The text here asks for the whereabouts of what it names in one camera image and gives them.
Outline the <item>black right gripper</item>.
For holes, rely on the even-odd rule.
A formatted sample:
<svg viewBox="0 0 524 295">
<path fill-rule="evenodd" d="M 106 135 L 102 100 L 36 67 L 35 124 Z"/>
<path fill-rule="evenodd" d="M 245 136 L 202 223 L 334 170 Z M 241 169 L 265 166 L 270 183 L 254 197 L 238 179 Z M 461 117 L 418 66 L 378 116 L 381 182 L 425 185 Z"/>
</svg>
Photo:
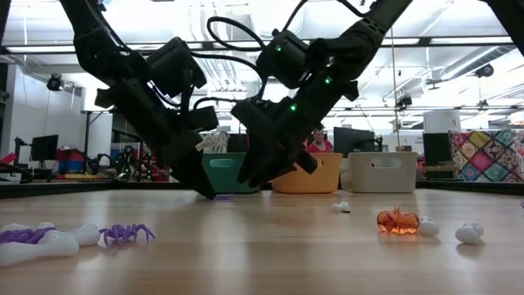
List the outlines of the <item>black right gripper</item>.
<svg viewBox="0 0 524 295">
<path fill-rule="evenodd" d="M 311 81 L 299 88 L 293 98 L 283 98 L 277 114 L 280 138 L 269 141 L 253 137 L 237 174 L 237 182 L 260 186 L 286 175 L 296 163 L 308 174 L 318 168 L 318 161 L 304 148 L 315 125 L 325 117 L 344 93 L 337 81 Z"/>
</svg>

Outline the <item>colourful patchwork quilt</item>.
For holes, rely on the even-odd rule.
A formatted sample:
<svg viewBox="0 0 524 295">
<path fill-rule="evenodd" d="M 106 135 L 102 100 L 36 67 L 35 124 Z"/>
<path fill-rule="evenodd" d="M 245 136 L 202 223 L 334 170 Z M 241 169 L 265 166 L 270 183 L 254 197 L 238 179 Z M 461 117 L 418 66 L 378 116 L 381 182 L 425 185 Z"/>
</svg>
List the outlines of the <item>colourful patchwork quilt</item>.
<svg viewBox="0 0 524 295">
<path fill-rule="evenodd" d="M 524 183 L 524 130 L 449 132 L 448 140 L 459 179 Z"/>
</svg>

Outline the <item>black monitor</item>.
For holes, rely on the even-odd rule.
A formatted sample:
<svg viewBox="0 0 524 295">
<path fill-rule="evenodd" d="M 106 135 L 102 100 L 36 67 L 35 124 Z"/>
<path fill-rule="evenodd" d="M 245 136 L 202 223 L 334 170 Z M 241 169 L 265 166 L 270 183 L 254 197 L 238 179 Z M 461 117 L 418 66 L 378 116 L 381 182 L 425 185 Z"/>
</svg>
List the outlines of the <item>black monitor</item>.
<svg viewBox="0 0 524 295">
<path fill-rule="evenodd" d="M 444 162 L 451 162 L 449 135 L 447 133 L 422 135 L 425 163 L 436 166 Z"/>
<path fill-rule="evenodd" d="M 249 138 L 246 134 L 230 134 L 228 138 L 227 152 L 247 152 Z"/>
<path fill-rule="evenodd" d="M 48 135 L 32 139 L 30 157 L 33 161 L 55 160 L 59 135 Z"/>
<path fill-rule="evenodd" d="M 382 152 L 382 137 L 368 130 L 335 127 L 333 151 L 344 158 L 352 152 Z"/>
</svg>

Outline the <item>teal plastic bin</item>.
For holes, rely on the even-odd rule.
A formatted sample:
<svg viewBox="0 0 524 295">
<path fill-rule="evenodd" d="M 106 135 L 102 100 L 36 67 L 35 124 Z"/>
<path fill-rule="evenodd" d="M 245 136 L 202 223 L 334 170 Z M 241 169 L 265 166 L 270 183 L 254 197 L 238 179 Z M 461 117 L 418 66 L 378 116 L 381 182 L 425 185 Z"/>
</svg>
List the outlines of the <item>teal plastic bin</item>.
<svg viewBox="0 0 524 295">
<path fill-rule="evenodd" d="M 248 194 L 260 190 L 237 181 L 245 155 L 244 152 L 203 154 L 202 166 L 217 194 Z"/>
</svg>

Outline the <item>black overhead frame beam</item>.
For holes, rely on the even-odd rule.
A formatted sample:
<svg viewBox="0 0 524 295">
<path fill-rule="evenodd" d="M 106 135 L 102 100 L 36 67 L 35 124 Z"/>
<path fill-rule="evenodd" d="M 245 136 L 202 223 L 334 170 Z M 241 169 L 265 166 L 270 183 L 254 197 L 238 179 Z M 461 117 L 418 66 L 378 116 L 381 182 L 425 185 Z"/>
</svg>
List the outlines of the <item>black overhead frame beam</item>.
<svg viewBox="0 0 524 295">
<path fill-rule="evenodd" d="M 254 41 L 232 41 L 232 46 L 248 48 L 255 47 L 258 43 Z M 129 43 L 128 47 L 139 52 L 150 52 L 159 49 L 163 43 Z M 222 44 L 215 41 L 187 41 L 187 45 L 194 51 L 223 51 L 228 50 Z M 422 36 L 420 38 L 385 38 L 380 48 L 429 48 L 429 47 L 481 47 L 481 46 L 512 46 L 513 41 L 509 36 Z M 73 54 L 75 48 L 72 44 L 51 45 L 20 45 L 7 46 L 10 54 L 16 55 L 52 55 Z"/>
</svg>

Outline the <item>leaf print cloth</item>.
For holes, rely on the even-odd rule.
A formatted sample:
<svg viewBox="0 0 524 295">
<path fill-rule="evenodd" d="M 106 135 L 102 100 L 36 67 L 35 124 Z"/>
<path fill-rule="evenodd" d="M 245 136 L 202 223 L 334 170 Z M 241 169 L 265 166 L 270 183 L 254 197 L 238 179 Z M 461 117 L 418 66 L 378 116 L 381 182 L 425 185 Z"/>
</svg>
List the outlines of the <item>leaf print cloth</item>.
<svg viewBox="0 0 524 295">
<path fill-rule="evenodd" d="M 203 134 L 202 141 L 196 145 L 204 153 L 225 153 L 228 147 L 229 134 L 224 131 Z"/>
</svg>

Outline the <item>yellow-orange plastic bin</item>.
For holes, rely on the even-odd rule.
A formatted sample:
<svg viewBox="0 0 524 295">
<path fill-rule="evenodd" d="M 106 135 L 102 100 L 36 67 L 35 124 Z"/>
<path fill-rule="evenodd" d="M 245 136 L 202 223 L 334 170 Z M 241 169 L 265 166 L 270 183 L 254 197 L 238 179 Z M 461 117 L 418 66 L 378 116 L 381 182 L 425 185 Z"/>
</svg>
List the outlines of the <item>yellow-orange plastic bin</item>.
<svg viewBox="0 0 524 295">
<path fill-rule="evenodd" d="M 340 153 L 314 153 L 317 169 L 308 174 L 297 164 L 295 170 L 274 179 L 272 189 L 286 194 L 329 194 L 337 191 L 340 178 Z"/>
</svg>

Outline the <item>white cylindrical column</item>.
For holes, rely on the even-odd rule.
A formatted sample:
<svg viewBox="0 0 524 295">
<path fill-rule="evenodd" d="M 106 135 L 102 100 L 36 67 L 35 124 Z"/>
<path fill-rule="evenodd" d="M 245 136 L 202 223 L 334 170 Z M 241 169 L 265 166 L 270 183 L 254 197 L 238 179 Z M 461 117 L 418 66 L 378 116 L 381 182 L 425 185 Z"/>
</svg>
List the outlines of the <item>white cylindrical column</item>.
<svg viewBox="0 0 524 295">
<path fill-rule="evenodd" d="M 425 134 L 440 134 L 461 131 L 459 110 L 427 111 L 423 115 L 423 130 Z"/>
</svg>

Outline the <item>light grey plastic bin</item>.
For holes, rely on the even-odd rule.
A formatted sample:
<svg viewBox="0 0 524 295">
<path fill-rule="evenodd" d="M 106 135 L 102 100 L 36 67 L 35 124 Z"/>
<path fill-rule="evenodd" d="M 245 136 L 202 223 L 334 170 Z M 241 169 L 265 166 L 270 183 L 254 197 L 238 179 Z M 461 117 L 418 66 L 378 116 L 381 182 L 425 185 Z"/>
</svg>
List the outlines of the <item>light grey plastic bin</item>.
<svg viewBox="0 0 524 295">
<path fill-rule="evenodd" d="M 413 193 L 416 152 L 352 152 L 341 171 L 341 187 L 352 193 Z"/>
</svg>

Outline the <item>black metal rack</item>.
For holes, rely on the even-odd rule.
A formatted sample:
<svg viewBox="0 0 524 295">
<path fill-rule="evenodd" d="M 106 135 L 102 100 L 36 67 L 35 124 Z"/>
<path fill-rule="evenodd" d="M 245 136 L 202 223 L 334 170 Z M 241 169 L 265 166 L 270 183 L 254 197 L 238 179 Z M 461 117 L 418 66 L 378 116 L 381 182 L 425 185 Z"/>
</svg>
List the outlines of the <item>black metal rack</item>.
<svg viewBox="0 0 524 295">
<path fill-rule="evenodd" d="M 109 111 L 81 111 L 85 116 L 84 123 L 84 153 L 83 172 L 91 172 L 89 163 L 93 163 L 101 155 L 101 159 L 96 164 L 99 171 L 100 166 L 109 166 L 111 163 L 111 148 L 113 134 L 113 115 Z"/>
</svg>

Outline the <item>person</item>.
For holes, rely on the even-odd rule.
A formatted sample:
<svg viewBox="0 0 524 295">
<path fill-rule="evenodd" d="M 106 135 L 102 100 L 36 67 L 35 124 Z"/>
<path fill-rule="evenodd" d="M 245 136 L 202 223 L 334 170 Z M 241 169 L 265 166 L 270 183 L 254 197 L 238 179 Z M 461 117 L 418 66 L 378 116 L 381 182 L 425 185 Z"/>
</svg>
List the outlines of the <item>person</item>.
<svg viewBox="0 0 524 295">
<path fill-rule="evenodd" d="M 309 153 L 333 152 L 332 144 L 324 138 L 323 127 L 316 127 L 313 131 L 313 142 L 307 147 Z"/>
</svg>

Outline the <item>silver ventilation duct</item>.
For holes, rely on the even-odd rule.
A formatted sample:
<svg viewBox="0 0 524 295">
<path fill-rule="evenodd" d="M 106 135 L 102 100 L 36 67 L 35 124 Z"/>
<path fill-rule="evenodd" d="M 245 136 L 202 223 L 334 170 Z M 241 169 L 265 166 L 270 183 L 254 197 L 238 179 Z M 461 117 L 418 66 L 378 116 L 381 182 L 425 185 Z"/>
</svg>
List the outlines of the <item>silver ventilation duct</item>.
<svg viewBox="0 0 524 295">
<path fill-rule="evenodd" d="M 440 79 L 443 81 L 457 79 L 516 49 L 517 47 L 514 45 L 479 48 L 441 70 L 439 74 Z"/>
</svg>

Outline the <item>orange plastic pumpkin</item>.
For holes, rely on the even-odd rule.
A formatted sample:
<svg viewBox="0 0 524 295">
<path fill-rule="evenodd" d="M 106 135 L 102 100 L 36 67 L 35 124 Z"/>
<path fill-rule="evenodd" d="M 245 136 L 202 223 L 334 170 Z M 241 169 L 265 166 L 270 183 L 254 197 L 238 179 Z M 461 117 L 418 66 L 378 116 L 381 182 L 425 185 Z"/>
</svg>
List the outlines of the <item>orange plastic pumpkin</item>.
<svg viewBox="0 0 524 295">
<path fill-rule="evenodd" d="M 416 234 L 420 225 L 419 217 L 411 211 L 403 211 L 399 206 L 393 210 L 377 214 L 377 227 L 389 234 Z"/>
</svg>

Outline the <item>black aluminium table frame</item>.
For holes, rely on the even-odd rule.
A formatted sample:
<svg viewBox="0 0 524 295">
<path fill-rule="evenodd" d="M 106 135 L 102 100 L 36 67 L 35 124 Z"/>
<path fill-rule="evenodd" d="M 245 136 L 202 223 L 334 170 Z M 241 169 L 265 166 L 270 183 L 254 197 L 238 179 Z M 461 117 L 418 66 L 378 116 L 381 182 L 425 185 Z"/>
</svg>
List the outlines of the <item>black aluminium table frame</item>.
<svg viewBox="0 0 524 295">
<path fill-rule="evenodd" d="M 524 196 L 524 183 L 476 183 L 459 181 L 418 181 L 417 189 L 437 189 L 476 193 L 497 193 Z M 180 183 L 119 183 L 119 182 L 76 182 L 0 184 L 0 199 L 36 197 L 53 194 L 84 193 L 106 190 L 189 190 Z"/>
</svg>

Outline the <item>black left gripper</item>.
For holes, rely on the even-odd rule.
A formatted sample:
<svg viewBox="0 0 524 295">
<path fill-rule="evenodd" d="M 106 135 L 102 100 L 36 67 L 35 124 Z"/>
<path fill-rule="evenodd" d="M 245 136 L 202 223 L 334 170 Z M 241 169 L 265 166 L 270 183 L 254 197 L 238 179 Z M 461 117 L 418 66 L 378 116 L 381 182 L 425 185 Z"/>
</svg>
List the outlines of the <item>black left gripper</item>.
<svg viewBox="0 0 524 295">
<path fill-rule="evenodd" d="M 171 175 L 176 180 L 207 199 L 215 198 L 202 166 L 203 152 L 196 149 L 201 136 L 188 113 L 177 114 L 167 108 L 153 89 L 138 79 L 99 89 L 95 104 L 116 107 L 159 160 L 173 164 Z"/>
</svg>

